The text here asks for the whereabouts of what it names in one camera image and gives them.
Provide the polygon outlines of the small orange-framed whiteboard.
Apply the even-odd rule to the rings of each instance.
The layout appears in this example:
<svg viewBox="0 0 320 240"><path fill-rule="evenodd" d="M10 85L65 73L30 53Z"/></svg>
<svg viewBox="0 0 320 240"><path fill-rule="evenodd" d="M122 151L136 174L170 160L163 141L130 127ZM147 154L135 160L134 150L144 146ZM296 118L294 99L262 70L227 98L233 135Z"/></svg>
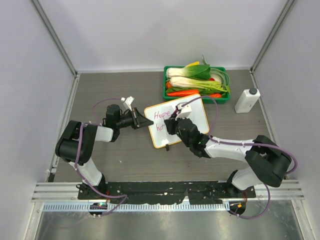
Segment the small orange-framed whiteboard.
<svg viewBox="0 0 320 240"><path fill-rule="evenodd" d="M144 115L147 119L153 121L150 125L149 132L153 146L156 149L165 147L166 145L173 145L181 142L181 139L176 135L170 135L167 132L164 120L170 118L175 111L178 104L185 104L192 101L189 106L191 113L188 118L197 126L198 130L207 134L209 132L209 123L207 120L204 104L201 99L196 99L199 94L181 97L175 100L159 103L144 109Z"/></svg>

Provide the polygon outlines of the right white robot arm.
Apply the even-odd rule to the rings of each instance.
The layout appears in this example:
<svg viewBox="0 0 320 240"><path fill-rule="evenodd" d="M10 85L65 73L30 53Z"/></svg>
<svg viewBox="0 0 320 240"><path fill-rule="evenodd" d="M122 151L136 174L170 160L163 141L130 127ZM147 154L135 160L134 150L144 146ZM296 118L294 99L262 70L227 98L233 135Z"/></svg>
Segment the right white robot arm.
<svg viewBox="0 0 320 240"><path fill-rule="evenodd" d="M201 133L189 118L170 117L164 123L168 134L178 136L199 158L227 158L247 163L247 168L233 171L227 179L225 190L233 198L259 184L278 188L293 160L264 135L232 141Z"/></svg>

